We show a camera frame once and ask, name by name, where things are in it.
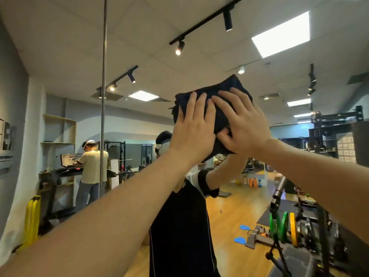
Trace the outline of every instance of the green weight plate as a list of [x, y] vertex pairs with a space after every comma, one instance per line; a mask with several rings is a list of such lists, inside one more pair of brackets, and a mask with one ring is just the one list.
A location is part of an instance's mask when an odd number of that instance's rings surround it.
[[279, 229], [280, 229], [280, 219], [279, 215], [277, 214], [277, 219], [273, 220], [272, 214], [269, 216], [269, 223], [270, 223], [270, 234], [274, 236], [274, 234], [277, 234], [279, 237]]
[[279, 229], [279, 239], [281, 240], [282, 243], [287, 242], [288, 218], [289, 218], [289, 213], [284, 212], [282, 216], [282, 223]]

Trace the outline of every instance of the hand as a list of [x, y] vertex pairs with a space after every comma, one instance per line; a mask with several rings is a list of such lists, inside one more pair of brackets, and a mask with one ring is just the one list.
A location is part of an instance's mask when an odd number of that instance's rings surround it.
[[211, 98], [228, 118], [232, 131], [230, 137], [228, 129], [224, 128], [217, 138], [234, 153], [260, 159], [263, 148], [272, 138], [266, 116], [252, 104], [247, 94], [236, 88], [231, 88], [231, 92], [219, 91], [219, 94], [232, 103], [235, 111], [220, 97]]
[[169, 151], [188, 160], [190, 168], [203, 161], [213, 150], [215, 142], [215, 105], [209, 99], [204, 117], [206, 93], [196, 101], [196, 92], [191, 93], [187, 103], [186, 117], [179, 107]]

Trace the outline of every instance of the shelving unit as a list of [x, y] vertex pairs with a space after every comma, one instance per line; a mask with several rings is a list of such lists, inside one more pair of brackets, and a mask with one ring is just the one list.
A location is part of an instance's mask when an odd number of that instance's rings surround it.
[[[53, 170], [61, 168], [60, 155], [75, 152], [76, 127], [75, 120], [43, 114], [45, 133], [41, 142], [42, 148], [42, 170]], [[62, 178], [62, 184], [58, 186], [55, 200], [61, 208], [73, 206], [75, 177]]]

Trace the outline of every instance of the ceiling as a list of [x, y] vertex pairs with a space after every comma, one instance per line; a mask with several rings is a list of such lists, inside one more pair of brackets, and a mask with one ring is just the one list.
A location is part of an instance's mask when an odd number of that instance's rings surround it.
[[[237, 67], [243, 86], [265, 111], [270, 125], [294, 124], [308, 106], [308, 72], [317, 77], [314, 110], [338, 111], [359, 84], [354, 74], [369, 70], [369, 0], [243, 0], [231, 11], [233, 30], [220, 15], [189, 34], [181, 56], [168, 43], [230, 0], [108, 0], [107, 82], [135, 65], [136, 83], [118, 82], [117, 93], [144, 90], [170, 101], [175, 94], [221, 82]], [[310, 11], [311, 40], [261, 58], [251, 37]], [[0, 14], [30, 76], [48, 93], [99, 103], [103, 0], [0, 0]], [[258, 97], [279, 92], [281, 99]], [[173, 103], [127, 101], [108, 105], [171, 117]]]

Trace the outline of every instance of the beige t-shirt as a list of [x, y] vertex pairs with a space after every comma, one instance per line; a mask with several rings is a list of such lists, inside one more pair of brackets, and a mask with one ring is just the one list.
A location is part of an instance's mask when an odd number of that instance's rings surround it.
[[[108, 156], [108, 152], [104, 151], [104, 182], [106, 181]], [[96, 184], [100, 182], [100, 151], [93, 150], [85, 152], [78, 162], [83, 164], [82, 183]]]

